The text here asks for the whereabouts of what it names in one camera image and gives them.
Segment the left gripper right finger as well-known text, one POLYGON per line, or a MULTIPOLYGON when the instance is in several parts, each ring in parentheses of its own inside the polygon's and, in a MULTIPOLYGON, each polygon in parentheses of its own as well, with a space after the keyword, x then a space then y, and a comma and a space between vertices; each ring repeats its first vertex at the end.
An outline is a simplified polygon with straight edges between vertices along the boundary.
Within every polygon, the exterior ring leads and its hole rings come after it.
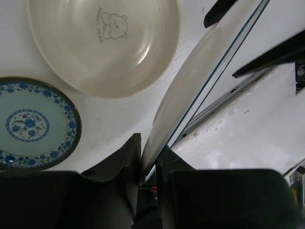
POLYGON ((185 162, 169 147, 162 150, 156 160, 156 181, 158 213, 163 229, 176 228, 174 219, 173 197, 171 191, 171 175, 176 171, 194 171, 191 165, 185 162))

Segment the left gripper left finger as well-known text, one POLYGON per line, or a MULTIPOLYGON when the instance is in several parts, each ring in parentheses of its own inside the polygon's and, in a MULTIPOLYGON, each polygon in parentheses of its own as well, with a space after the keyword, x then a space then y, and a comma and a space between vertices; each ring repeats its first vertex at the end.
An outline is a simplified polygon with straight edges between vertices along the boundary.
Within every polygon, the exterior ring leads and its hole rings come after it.
POLYGON ((82 172, 84 229, 129 229, 136 215, 141 134, 133 134, 103 161, 82 172))

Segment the blue floral plate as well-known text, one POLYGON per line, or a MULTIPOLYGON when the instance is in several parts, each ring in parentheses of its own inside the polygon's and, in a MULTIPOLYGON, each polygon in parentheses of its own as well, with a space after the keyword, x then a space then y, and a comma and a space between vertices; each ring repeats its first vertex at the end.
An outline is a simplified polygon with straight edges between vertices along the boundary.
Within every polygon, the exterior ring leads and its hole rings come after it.
POLYGON ((80 114, 59 89, 26 77, 0 79, 0 169, 45 170, 67 159, 82 132, 80 114))

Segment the white plate green rim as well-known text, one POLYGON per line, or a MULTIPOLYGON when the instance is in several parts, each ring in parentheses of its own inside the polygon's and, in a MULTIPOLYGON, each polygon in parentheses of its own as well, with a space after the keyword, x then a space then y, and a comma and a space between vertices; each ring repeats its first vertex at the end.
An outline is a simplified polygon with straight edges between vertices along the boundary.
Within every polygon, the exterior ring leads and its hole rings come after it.
POLYGON ((238 0, 191 51, 155 115, 141 158, 139 184, 148 179, 163 149, 179 139, 268 4, 238 0))

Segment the cream white bear plate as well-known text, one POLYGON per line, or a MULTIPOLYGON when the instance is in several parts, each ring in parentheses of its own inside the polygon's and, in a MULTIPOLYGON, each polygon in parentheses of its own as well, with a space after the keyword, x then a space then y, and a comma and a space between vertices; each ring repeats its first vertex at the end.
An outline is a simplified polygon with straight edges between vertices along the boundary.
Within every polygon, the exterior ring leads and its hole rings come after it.
POLYGON ((142 91, 161 77, 177 49, 178 0, 29 0, 26 6, 46 63, 93 96, 142 91))

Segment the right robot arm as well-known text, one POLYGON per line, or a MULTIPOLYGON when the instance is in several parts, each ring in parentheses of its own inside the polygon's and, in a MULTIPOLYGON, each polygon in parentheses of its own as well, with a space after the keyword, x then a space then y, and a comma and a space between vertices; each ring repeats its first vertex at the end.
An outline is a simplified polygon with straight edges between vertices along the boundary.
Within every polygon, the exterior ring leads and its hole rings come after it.
POLYGON ((203 21, 204 27, 209 28, 217 24, 236 2, 237 0, 218 0, 207 12, 203 21))

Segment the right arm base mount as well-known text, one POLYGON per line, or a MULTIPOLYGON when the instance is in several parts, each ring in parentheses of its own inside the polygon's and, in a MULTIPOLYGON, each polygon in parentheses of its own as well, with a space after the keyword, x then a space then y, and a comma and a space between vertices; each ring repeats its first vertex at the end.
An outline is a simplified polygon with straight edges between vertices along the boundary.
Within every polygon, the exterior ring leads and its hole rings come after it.
POLYGON ((288 40, 273 47, 261 56, 241 67, 235 73, 234 78, 258 72, 262 69, 282 64, 295 64, 296 92, 305 88, 305 32, 301 31, 288 40))

